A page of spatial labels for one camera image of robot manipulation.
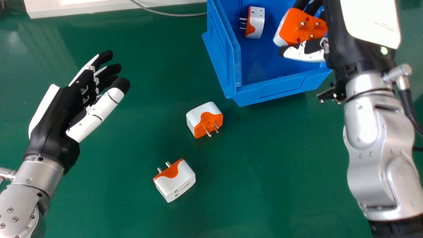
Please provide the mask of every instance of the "green table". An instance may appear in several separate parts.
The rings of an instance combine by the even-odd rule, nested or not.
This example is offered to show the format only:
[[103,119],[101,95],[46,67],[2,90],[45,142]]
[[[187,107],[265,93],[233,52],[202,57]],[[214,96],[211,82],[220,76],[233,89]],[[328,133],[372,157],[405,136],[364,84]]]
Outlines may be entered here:
[[[397,62],[414,69],[423,121],[423,7],[403,1]],[[31,20],[19,1],[0,11],[0,166],[17,169],[27,128],[51,83],[65,86],[107,49],[132,87],[81,144],[47,216],[52,237],[369,237],[347,181],[343,109],[316,91],[239,108],[225,99],[201,34],[206,17],[141,9]],[[164,8],[203,11],[204,5]],[[220,134],[194,139],[190,109],[214,101]],[[415,153],[423,171],[423,154]],[[158,166],[185,158],[197,183],[167,204],[153,185]]]

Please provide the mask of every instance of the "power adapter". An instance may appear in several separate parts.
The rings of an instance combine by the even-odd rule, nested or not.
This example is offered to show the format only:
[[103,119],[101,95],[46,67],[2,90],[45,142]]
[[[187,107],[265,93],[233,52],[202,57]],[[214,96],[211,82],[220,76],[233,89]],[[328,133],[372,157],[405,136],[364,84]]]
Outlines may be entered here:
[[167,202],[171,202],[184,194],[195,183],[195,173],[184,159],[174,164],[166,162],[167,169],[157,168],[159,174],[153,178],[157,190]]

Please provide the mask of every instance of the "silver metal forearm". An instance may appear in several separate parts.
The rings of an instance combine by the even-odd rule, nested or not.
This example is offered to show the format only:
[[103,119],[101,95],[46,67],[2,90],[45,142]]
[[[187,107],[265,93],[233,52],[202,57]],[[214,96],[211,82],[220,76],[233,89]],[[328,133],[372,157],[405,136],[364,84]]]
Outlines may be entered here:
[[393,221],[423,214],[423,191],[412,158],[415,132],[392,84],[380,73],[368,72],[350,80],[346,94],[348,185],[364,216]]
[[19,170],[0,169],[11,184],[0,194],[0,237],[44,236],[44,217],[63,177],[64,168],[53,159],[25,158]]

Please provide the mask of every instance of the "plug inside blue bin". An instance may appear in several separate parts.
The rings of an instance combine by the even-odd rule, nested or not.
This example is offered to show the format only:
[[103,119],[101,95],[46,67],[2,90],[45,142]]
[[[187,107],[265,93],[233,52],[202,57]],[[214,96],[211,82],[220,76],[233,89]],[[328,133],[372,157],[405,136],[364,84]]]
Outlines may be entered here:
[[[316,89],[330,74],[325,63],[280,57],[273,36],[295,0],[208,0],[203,34],[223,92],[239,106]],[[239,18],[250,6],[265,8],[260,39],[246,39]]]

